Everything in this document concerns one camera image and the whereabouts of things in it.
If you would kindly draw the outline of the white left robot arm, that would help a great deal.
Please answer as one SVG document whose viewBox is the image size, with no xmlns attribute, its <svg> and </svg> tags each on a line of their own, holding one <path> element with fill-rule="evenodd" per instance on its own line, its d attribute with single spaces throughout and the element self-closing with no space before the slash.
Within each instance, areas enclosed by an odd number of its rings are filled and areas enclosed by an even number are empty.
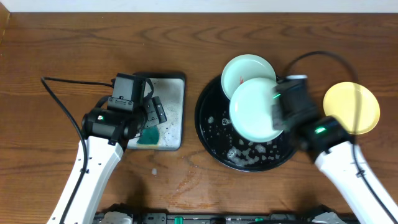
<svg viewBox="0 0 398 224">
<path fill-rule="evenodd" d="M 49 223 L 91 223 L 108 180 L 127 149 L 157 149 L 146 136 L 167 117 L 155 96 L 132 110 L 96 105 L 84 115 L 75 163 Z"/>
</svg>

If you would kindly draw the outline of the mint plate with red stain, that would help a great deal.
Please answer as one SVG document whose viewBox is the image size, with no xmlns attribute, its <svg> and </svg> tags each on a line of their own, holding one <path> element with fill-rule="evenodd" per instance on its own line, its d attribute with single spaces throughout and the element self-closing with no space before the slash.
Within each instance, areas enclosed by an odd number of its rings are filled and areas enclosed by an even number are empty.
<svg viewBox="0 0 398 224">
<path fill-rule="evenodd" d="M 276 81 L 276 74 L 266 59 L 253 54 L 239 55 L 224 67 L 221 74 L 221 87 L 230 100 L 235 90 L 252 78 L 268 78 Z"/>
</svg>

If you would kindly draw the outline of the green scrubbing sponge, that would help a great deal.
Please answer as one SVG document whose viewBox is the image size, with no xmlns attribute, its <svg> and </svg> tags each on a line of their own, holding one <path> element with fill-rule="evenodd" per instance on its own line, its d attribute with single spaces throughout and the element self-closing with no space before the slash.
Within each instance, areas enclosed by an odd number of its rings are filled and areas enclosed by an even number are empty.
<svg viewBox="0 0 398 224">
<path fill-rule="evenodd" d="M 158 127 L 152 126 L 142 131 L 137 143 L 142 145 L 156 145 L 159 142 L 159 138 L 160 134 Z"/>
</svg>

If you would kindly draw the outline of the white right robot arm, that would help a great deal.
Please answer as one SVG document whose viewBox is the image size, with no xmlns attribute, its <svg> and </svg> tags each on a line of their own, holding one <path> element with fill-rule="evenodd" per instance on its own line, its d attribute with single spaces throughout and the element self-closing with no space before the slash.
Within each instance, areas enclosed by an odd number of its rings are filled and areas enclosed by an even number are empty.
<svg viewBox="0 0 398 224">
<path fill-rule="evenodd" d="M 307 147 L 317 169 L 338 189 L 360 223 L 397 223 L 397 204 L 376 177 L 354 136 L 316 108 L 292 114 L 273 105 L 274 129 L 288 131 Z"/>
</svg>

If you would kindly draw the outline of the yellow plate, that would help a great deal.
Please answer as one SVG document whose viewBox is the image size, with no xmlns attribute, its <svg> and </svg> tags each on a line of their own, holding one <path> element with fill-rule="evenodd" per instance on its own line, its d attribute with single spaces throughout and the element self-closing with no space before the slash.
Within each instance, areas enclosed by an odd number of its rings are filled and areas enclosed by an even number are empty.
<svg viewBox="0 0 398 224">
<path fill-rule="evenodd" d="M 355 129 L 358 95 L 360 116 Z M 341 82 L 329 88 L 323 98 L 323 109 L 326 116 L 336 118 L 350 134 L 370 132 L 377 125 L 381 112 L 376 97 L 366 87 L 353 82 Z"/>
</svg>

